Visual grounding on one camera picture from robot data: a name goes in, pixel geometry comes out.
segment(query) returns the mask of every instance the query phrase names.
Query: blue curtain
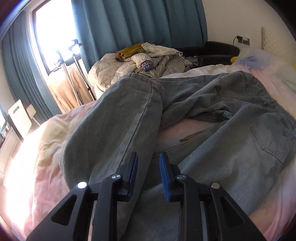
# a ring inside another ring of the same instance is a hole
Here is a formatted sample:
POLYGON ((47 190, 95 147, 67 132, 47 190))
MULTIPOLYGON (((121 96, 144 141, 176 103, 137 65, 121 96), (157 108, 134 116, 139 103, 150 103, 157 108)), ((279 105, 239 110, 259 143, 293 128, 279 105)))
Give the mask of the blue curtain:
POLYGON ((31 103, 35 119, 43 123, 61 114, 34 58, 29 41, 26 13, 15 19, 2 41, 4 69, 8 85, 15 101, 31 103))
POLYGON ((71 0, 87 71, 106 53, 139 42, 172 48, 203 47, 202 0, 71 0))

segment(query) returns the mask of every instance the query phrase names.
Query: yellow fabric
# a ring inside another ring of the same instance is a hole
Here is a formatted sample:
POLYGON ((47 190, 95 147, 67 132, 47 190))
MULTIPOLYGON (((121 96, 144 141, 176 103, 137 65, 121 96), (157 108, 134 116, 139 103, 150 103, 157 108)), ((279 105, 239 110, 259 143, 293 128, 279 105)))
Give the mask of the yellow fabric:
POLYGON ((237 59, 237 57, 233 57, 233 58, 231 58, 230 62, 233 64, 236 59, 237 59))
POLYGON ((115 58, 116 59, 128 58, 128 57, 133 56, 134 54, 143 53, 144 49, 142 48, 142 44, 143 44, 143 42, 135 44, 130 47, 126 47, 123 50, 117 51, 115 58))

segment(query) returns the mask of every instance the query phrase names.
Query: white chair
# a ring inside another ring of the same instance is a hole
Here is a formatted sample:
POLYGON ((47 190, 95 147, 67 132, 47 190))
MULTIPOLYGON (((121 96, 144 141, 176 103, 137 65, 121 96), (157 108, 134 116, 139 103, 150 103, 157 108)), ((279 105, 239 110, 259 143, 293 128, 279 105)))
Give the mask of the white chair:
POLYGON ((8 119, 12 125, 13 130, 23 142, 27 136, 28 131, 32 126, 30 117, 28 116, 21 100, 18 100, 9 110, 8 119))

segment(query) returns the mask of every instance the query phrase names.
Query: wall socket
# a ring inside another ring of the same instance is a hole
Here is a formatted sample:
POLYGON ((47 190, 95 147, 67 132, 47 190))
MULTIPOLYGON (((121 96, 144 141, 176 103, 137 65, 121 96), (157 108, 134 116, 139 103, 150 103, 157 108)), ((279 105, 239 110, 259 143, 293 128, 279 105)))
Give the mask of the wall socket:
POLYGON ((241 44, 250 45, 250 39, 248 39, 248 38, 237 36, 237 41, 241 44))

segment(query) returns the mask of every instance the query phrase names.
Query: bed sheet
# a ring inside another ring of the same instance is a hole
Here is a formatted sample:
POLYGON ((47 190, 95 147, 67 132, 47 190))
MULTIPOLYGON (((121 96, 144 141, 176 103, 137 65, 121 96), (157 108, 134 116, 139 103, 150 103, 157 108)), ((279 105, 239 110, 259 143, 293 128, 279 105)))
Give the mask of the bed sheet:
MULTIPOLYGON (((260 50, 243 50, 231 66, 206 66, 182 74, 172 74, 166 78, 241 70, 257 77, 269 94, 284 109, 296 116, 296 106, 292 101, 296 98, 295 70, 281 59, 260 50)), ((59 168, 59 157, 66 140, 94 103, 77 107, 45 122, 26 138, 11 163, 4 185, 8 189, 8 214, 14 232, 21 240, 24 240, 69 192, 59 168)), ((211 125, 213 123, 184 119, 158 134, 155 152, 177 145, 180 139, 211 125)), ((296 158, 282 171, 262 206, 250 215, 268 241, 275 240, 282 233, 296 211, 295 180, 296 158)))

